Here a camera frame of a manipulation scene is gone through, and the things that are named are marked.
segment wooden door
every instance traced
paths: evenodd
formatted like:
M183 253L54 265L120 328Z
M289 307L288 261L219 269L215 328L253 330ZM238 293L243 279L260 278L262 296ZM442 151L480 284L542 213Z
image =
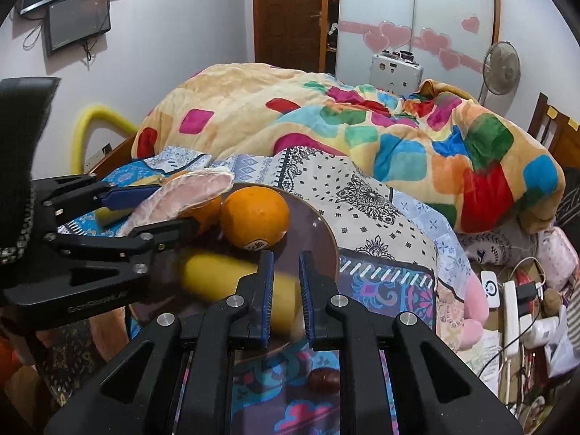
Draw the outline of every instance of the wooden door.
M318 71L321 0L254 0L256 61Z

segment power outlet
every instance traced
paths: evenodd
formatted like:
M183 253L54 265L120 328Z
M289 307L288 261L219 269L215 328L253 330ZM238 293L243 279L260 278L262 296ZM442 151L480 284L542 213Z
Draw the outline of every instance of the power outlet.
M104 159L105 156L111 151L111 144L105 145L99 152L93 154L91 157L85 160L85 163L83 164L83 171L86 173L87 171L92 170L94 166L97 165L97 163L99 163L102 159Z

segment pink plush ear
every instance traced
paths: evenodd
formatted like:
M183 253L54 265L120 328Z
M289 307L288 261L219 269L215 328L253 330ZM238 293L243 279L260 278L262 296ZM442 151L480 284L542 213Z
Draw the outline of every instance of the pink plush ear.
M479 278L474 272L471 273L468 279L467 289L465 290L463 316L466 319L475 319L481 324L485 324L485 321L489 317L487 297L485 291L483 291L483 286L481 286L481 281L479 281Z
M483 336L483 326L474 319L463 320L463 332L461 333L461 342L459 350L467 350L473 347Z

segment door frame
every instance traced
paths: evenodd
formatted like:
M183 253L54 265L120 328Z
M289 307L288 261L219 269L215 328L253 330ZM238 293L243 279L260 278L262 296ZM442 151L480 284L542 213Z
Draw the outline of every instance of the door frame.
M254 33L254 60L258 59L260 54L260 6L259 0L253 0L253 33ZM320 49L318 53L318 71L324 72L324 65L326 64L326 44L327 31L326 26L328 22L328 0L321 0L320 8Z

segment orange fruit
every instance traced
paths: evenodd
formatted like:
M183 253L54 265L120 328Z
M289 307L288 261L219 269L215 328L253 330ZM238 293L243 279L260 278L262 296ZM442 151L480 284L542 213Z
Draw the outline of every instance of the orange fruit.
M179 214L179 218L194 218L199 222L197 235L204 233L214 224L219 222L221 211L221 196L210 199L198 206L190 207Z
M288 230L290 210L282 195L271 188L249 186L234 191L223 202L223 235L245 250L272 247Z

